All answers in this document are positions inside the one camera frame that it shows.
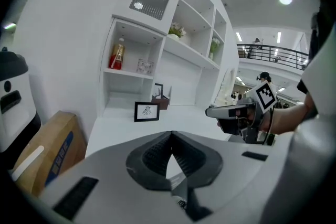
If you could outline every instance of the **potted plant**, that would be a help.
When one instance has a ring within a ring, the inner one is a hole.
[[[184,31],[184,28],[180,26],[178,23],[172,23],[172,25],[169,28],[168,35],[179,39],[183,37],[186,34],[186,31]]]
[[[220,46],[220,41],[219,39],[213,37],[212,40],[211,40],[211,45],[210,45],[210,52],[209,52],[209,58],[211,60],[214,59],[214,53],[217,51],[217,49],[219,48]]]

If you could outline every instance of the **white tabletop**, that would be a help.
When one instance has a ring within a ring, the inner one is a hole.
[[[111,116],[104,113],[96,119],[86,157],[102,148],[163,131],[184,131],[218,140],[230,137],[217,126],[216,119],[208,118],[204,110],[193,105],[169,105],[167,110],[160,110],[158,121],[134,122],[133,110]]]

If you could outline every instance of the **white tape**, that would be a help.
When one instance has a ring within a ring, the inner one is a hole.
[[[44,150],[43,146],[38,146],[11,174],[12,180],[15,182],[27,167],[40,155]]]

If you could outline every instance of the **bottle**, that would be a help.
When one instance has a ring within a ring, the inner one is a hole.
[[[125,46],[121,44],[122,42],[124,42],[124,39],[119,38],[119,43],[114,44],[110,63],[109,63],[109,68],[118,69],[118,70],[121,69],[122,60],[123,60],[124,52],[125,52]]]

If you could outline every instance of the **black wire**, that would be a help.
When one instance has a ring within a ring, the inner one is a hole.
[[[270,117],[269,127],[268,127],[268,130],[267,130],[267,134],[266,134],[266,136],[265,136],[263,145],[265,144],[265,142],[266,142],[266,140],[267,140],[267,137],[268,137],[268,133],[269,133],[269,131],[271,130],[272,120],[273,120],[273,111],[274,111],[274,109],[270,109],[270,110],[269,110],[269,112],[270,112],[270,114],[271,114],[271,117]]]

